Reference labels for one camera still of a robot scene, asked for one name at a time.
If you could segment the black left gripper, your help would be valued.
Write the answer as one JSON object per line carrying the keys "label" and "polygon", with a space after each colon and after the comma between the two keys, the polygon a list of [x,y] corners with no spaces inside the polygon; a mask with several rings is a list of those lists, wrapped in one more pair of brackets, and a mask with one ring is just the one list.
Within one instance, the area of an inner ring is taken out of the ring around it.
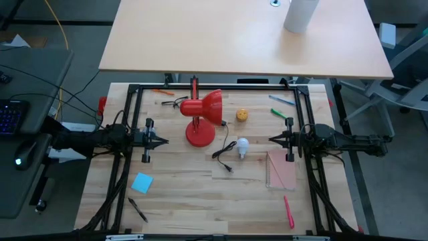
{"label": "black left gripper", "polygon": [[154,121],[147,118],[143,130],[135,129],[132,134],[132,146],[143,147],[142,162],[150,163],[150,150],[169,143],[167,139],[156,136],[153,129]]}

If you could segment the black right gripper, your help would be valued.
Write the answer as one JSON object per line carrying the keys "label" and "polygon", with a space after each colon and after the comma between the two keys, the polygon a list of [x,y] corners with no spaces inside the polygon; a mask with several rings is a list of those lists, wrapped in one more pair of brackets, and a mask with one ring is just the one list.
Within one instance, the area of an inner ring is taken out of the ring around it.
{"label": "black right gripper", "polygon": [[269,141],[281,145],[283,148],[287,147],[288,153],[286,155],[286,161],[287,162],[294,162],[295,161],[295,153],[293,151],[293,148],[296,147],[298,150],[299,157],[302,157],[302,132],[293,132],[292,127],[294,125],[294,119],[292,117],[288,117],[285,119],[285,125],[287,127],[286,132],[282,132],[281,134],[270,137]]}

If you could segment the white lightbulb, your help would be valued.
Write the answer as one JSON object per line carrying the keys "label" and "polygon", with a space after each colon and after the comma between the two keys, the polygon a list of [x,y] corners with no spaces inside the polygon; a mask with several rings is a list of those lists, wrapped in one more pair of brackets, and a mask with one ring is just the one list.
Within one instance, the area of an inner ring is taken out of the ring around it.
{"label": "white lightbulb", "polygon": [[237,140],[236,147],[239,154],[239,158],[243,160],[245,158],[247,150],[249,149],[249,141],[246,138],[240,138]]}

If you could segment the red desk lamp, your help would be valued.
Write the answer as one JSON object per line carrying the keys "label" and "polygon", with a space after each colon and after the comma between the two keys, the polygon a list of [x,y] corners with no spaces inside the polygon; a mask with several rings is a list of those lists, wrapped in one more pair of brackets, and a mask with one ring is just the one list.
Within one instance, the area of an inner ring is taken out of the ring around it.
{"label": "red desk lamp", "polygon": [[191,97],[182,101],[180,112],[192,117],[187,125],[185,135],[194,147],[206,147],[215,138],[215,126],[223,124],[223,99],[221,89],[216,89],[199,98],[199,79],[191,78]]}

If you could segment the pink spiral notebook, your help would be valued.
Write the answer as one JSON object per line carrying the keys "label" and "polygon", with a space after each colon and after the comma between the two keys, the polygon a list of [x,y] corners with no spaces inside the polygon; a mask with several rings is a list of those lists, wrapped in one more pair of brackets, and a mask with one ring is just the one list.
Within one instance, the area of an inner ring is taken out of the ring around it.
{"label": "pink spiral notebook", "polygon": [[295,190],[297,185],[296,166],[286,161],[287,151],[274,149],[267,152],[266,186],[272,189]]}

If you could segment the blue pen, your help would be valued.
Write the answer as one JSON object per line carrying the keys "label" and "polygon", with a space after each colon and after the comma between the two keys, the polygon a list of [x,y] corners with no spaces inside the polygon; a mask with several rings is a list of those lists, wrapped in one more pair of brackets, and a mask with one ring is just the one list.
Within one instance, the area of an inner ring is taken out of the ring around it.
{"label": "blue pen", "polygon": [[289,101],[289,100],[285,100],[285,99],[283,99],[283,98],[279,98],[279,97],[277,97],[277,96],[269,95],[269,98],[270,98],[270,99],[273,99],[273,100],[276,100],[276,101],[278,101],[278,102],[283,102],[283,103],[285,103],[285,104],[290,104],[290,105],[293,105],[293,106],[295,106],[295,105],[296,105],[296,104],[295,104],[295,102],[292,102],[292,101]]}

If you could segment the blue sticky note pad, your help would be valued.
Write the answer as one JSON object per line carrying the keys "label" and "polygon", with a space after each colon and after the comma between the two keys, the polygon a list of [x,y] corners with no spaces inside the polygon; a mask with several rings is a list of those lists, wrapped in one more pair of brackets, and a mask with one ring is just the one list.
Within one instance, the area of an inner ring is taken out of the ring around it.
{"label": "blue sticky note pad", "polygon": [[143,173],[138,173],[134,179],[131,188],[140,193],[147,193],[151,187],[154,178]]}

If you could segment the black pen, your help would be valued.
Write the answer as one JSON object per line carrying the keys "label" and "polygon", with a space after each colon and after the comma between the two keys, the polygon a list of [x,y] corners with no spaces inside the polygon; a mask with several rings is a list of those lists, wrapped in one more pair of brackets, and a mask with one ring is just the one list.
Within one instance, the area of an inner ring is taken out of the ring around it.
{"label": "black pen", "polygon": [[146,222],[148,223],[148,219],[143,214],[143,212],[140,210],[140,208],[137,206],[136,202],[131,198],[128,197],[128,201],[130,202],[131,206],[137,211],[138,215]]}

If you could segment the pink pen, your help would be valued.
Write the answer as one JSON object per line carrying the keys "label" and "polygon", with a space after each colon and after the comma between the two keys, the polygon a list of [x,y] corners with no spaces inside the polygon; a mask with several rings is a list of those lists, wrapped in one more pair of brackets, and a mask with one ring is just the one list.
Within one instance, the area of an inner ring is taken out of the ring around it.
{"label": "pink pen", "polygon": [[287,218],[288,218],[288,221],[289,221],[289,226],[293,230],[294,227],[295,227],[295,223],[294,223],[294,219],[293,219],[292,212],[291,212],[291,209],[290,209],[290,205],[289,205],[289,202],[288,202],[288,198],[287,198],[286,195],[284,196],[284,204],[285,204],[285,207],[286,207],[286,214],[287,214]]}

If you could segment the white cylinder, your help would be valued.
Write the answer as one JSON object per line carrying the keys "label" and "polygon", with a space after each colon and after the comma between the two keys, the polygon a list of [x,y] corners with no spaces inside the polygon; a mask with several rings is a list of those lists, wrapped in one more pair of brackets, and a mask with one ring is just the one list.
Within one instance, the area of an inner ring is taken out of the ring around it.
{"label": "white cylinder", "polygon": [[292,33],[304,33],[320,0],[291,0],[284,28]]}

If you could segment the grey office chair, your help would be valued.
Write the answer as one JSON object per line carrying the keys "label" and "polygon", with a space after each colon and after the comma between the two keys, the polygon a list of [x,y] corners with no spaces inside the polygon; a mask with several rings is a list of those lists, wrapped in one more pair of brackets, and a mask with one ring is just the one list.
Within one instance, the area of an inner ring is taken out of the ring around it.
{"label": "grey office chair", "polygon": [[428,111],[428,34],[414,37],[407,44],[398,44],[394,49],[384,48],[394,78],[373,80],[361,87],[342,81],[341,86],[368,98],[368,102],[340,120],[347,125],[349,120],[374,106],[386,127],[387,135],[395,136],[387,104],[396,104],[401,109]]}

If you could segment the black computer mouse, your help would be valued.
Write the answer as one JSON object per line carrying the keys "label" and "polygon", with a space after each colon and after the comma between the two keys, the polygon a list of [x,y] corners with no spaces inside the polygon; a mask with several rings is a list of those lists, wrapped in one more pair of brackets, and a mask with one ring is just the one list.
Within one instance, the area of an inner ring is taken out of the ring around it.
{"label": "black computer mouse", "polygon": [[31,166],[36,145],[35,141],[24,141],[20,144],[14,157],[14,164],[17,170],[24,171]]}

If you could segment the dark grey side desk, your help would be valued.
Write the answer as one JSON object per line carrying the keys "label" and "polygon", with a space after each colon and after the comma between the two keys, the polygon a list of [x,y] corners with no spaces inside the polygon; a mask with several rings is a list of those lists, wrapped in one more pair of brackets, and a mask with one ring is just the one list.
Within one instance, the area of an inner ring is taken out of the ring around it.
{"label": "dark grey side desk", "polygon": [[[26,100],[29,109],[19,132],[0,135],[0,219],[16,218],[45,159],[51,135],[41,131],[49,110],[68,72],[73,54],[67,50],[17,48],[0,51],[0,73],[11,77],[0,84],[0,99]],[[15,168],[17,148],[35,141],[31,166]]]}

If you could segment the black keyboard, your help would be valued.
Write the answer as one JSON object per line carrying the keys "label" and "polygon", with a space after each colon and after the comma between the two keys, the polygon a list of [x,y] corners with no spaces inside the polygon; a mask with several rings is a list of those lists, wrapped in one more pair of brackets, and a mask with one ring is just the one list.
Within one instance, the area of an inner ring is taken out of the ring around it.
{"label": "black keyboard", "polygon": [[0,99],[0,135],[17,134],[28,109],[26,100]]}

